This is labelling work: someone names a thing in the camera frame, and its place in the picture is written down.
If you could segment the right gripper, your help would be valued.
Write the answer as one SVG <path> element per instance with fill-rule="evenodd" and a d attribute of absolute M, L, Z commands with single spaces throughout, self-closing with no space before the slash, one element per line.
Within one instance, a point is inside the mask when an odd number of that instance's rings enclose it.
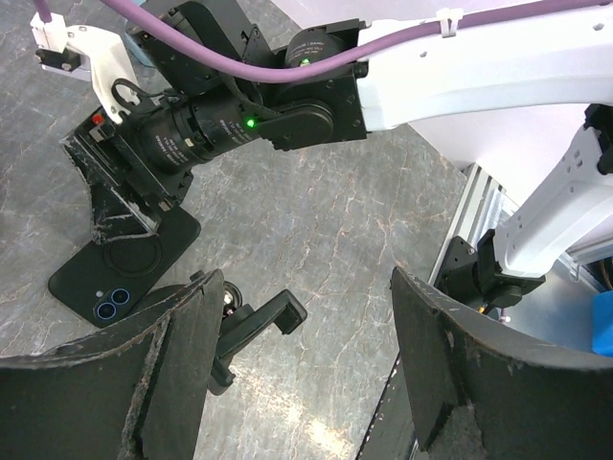
<path fill-rule="evenodd" d="M 94 112 L 61 145 L 88 188 L 95 244 L 148 238 L 193 181 L 194 130 L 181 112 Z"/>

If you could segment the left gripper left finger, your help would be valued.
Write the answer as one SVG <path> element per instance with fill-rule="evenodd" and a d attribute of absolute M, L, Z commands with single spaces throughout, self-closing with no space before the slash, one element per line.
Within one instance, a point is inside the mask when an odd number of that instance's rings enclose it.
<path fill-rule="evenodd" d="M 191 459 L 223 310 L 220 270 L 41 355 L 1 361 L 5 459 Z"/>

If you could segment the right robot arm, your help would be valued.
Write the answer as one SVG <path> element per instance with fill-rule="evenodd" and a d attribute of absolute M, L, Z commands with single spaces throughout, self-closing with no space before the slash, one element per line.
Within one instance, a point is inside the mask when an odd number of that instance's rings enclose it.
<path fill-rule="evenodd" d="M 278 150 L 362 140 L 440 116 L 586 104 L 557 165 L 480 239 L 443 290 L 488 309 L 517 304 L 612 213 L 612 5 L 538 1 L 439 11 L 415 25 L 312 27 L 272 50 L 234 1 L 115 1 L 169 83 L 137 83 L 122 40 L 66 31 L 63 62 L 87 63 L 100 107 L 62 145 L 89 189 L 92 240 L 49 280 L 98 327 L 133 313 L 197 237 L 181 207 L 192 170 L 257 139 Z"/>

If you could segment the black smartphone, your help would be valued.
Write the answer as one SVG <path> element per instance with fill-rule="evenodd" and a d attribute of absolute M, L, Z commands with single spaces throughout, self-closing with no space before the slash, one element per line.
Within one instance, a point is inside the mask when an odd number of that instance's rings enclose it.
<path fill-rule="evenodd" d="M 82 319 L 105 328 L 134 311 L 200 231 L 194 217 L 175 208 L 154 236 L 89 242 L 51 276 L 48 290 Z"/>

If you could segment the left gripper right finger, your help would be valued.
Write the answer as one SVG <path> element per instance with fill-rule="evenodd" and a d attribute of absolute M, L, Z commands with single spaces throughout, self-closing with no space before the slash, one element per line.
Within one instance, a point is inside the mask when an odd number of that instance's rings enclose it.
<path fill-rule="evenodd" d="M 515 331 L 391 276 L 420 449 L 433 459 L 608 459 L 612 362 Z"/>

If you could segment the black phone stand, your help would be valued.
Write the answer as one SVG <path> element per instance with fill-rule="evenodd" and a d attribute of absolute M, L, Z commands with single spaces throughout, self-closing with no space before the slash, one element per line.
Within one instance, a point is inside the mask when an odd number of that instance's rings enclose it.
<path fill-rule="evenodd" d="M 234 382 L 230 371 L 234 356 L 266 328 L 274 324 L 282 334 L 292 334 L 307 319 L 307 310 L 296 296 L 283 289 L 254 310 L 243 302 L 240 289 L 224 282 L 224 308 L 216 343 L 216 354 L 208 383 L 209 391 L 222 395 Z"/>

